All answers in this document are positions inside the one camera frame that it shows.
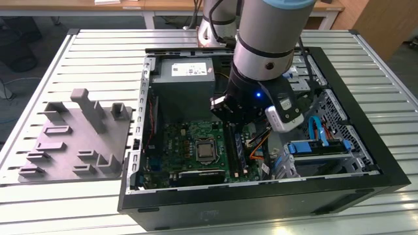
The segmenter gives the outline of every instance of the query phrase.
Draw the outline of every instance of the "silver robot arm cylinder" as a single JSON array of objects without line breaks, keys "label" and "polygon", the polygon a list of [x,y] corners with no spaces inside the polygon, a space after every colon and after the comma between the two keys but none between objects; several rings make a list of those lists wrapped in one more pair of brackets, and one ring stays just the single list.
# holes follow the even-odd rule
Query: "silver robot arm cylinder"
[{"label": "silver robot arm cylinder", "polygon": [[211,100],[212,113],[242,127],[266,114],[272,130],[303,123],[296,96],[282,74],[315,0],[246,0],[224,96]]},{"label": "silver robot arm cylinder", "polygon": [[[210,27],[210,10],[219,0],[204,0],[203,19],[198,30],[198,40],[200,47],[222,47],[216,41]],[[238,0],[220,1],[212,13],[212,24],[220,38],[235,37],[236,34],[236,4]]]},{"label": "silver robot arm cylinder", "polygon": [[314,4],[315,0],[244,1],[234,55],[243,76],[266,81],[288,70]]}]

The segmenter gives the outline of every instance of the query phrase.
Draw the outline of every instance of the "black cable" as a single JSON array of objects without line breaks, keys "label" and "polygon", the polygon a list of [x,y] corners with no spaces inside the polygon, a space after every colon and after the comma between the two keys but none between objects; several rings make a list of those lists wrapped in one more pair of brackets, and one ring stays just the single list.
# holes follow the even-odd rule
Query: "black cable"
[{"label": "black cable", "polygon": [[[314,82],[312,68],[311,68],[311,64],[308,63],[306,49],[304,49],[303,42],[302,42],[302,37],[299,37],[299,47],[300,47],[300,50],[302,50],[302,57],[303,57],[304,64],[306,64],[308,80],[312,83]],[[314,89],[311,89],[308,97],[310,97],[311,100],[314,99]]]},{"label": "black cable", "polygon": [[202,6],[202,2],[203,2],[203,0],[194,0],[195,10],[194,10],[194,14],[192,14],[192,18],[191,18],[191,22],[190,22],[188,28],[191,28],[194,26],[194,24],[196,24],[196,22],[198,22],[198,12],[199,12],[199,9],[200,9],[200,6]]},{"label": "black cable", "polygon": [[262,139],[262,138],[270,133],[270,131],[271,131],[271,127],[268,126],[268,127],[266,128],[266,131],[263,131],[262,133],[259,133],[258,136],[254,137],[254,138],[248,141],[248,144],[252,144],[254,141]]},{"label": "black cable", "polygon": [[186,18],[186,21],[184,21],[183,25],[186,25],[186,24],[187,24],[188,19],[190,19],[190,16],[187,16],[187,18]]},{"label": "black cable", "polygon": [[1,82],[1,85],[3,85],[3,91],[4,91],[4,97],[5,97],[5,100],[7,101],[12,101],[13,99],[15,99],[15,96],[13,96],[13,93],[12,93],[12,95],[11,95],[11,98],[7,98],[7,93],[5,93],[5,84],[4,84],[4,82],[3,82],[3,79],[0,78],[0,82]]},{"label": "black cable", "polygon": [[215,30],[215,26],[214,26],[214,22],[212,22],[212,15],[214,15],[214,11],[216,9],[216,7],[220,5],[223,0],[218,0],[218,2],[215,3],[214,7],[211,8],[211,10],[208,11],[208,24],[210,24],[210,29],[211,29],[211,32],[214,34],[214,37],[216,39],[218,42],[222,41],[222,38],[219,37],[218,33],[216,33],[216,30]]},{"label": "black cable", "polygon": [[271,157],[270,157],[270,153],[268,153],[268,140],[264,141],[263,145],[262,145],[262,150],[263,150],[263,163],[266,164],[266,166],[268,167],[268,173],[264,172],[264,170],[262,170],[263,174],[262,174],[262,180],[270,180],[271,179]]},{"label": "black cable", "polygon": [[314,81],[312,68],[311,68],[311,64],[308,63],[308,60],[307,60],[307,54],[306,54],[306,50],[304,50],[304,46],[303,46],[303,42],[302,42],[302,37],[299,37],[299,47],[302,50],[302,57],[303,57],[304,64],[306,64],[308,80],[312,82]]}]

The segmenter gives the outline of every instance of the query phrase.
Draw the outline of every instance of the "gray carpet floor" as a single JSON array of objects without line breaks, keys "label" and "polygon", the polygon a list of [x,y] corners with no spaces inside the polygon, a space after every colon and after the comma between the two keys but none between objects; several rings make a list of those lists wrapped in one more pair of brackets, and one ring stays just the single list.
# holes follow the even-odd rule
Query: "gray carpet floor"
[{"label": "gray carpet floor", "polygon": [[[156,28],[180,28],[187,17],[155,17]],[[35,17],[43,39],[31,43],[31,49],[37,58],[37,66],[28,72],[13,73],[7,66],[0,63],[0,78],[4,82],[21,77],[43,77],[55,53],[64,40],[69,28],[83,29],[144,29],[145,24],[141,17],[61,17],[60,25],[53,25],[49,17]],[[399,47],[389,61],[389,67],[398,75],[405,85],[414,95],[418,95],[418,49],[410,49],[406,45]],[[21,80],[7,85],[16,94],[12,101],[0,99],[0,149],[1,142],[8,138],[16,119],[25,108],[31,95],[36,89],[39,80]]]}]

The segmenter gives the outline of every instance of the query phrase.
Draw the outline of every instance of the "aluminum extrusion table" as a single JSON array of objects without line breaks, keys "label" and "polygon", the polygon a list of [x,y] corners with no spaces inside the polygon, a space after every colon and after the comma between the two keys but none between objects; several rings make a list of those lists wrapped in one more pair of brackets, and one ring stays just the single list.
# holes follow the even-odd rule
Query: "aluminum extrusion table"
[{"label": "aluminum extrusion table", "polygon": [[[322,47],[391,150],[411,185],[377,196],[339,214],[167,231],[168,234],[382,234],[418,231],[418,101],[359,35],[304,31],[306,46]],[[87,88],[103,107],[135,107],[144,49],[195,47],[183,30],[80,30],[67,35],[57,55],[0,153],[0,182],[17,182],[48,101],[69,102]],[[0,188],[0,234],[131,234],[144,230],[116,211],[120,180],[9,185]]]}]

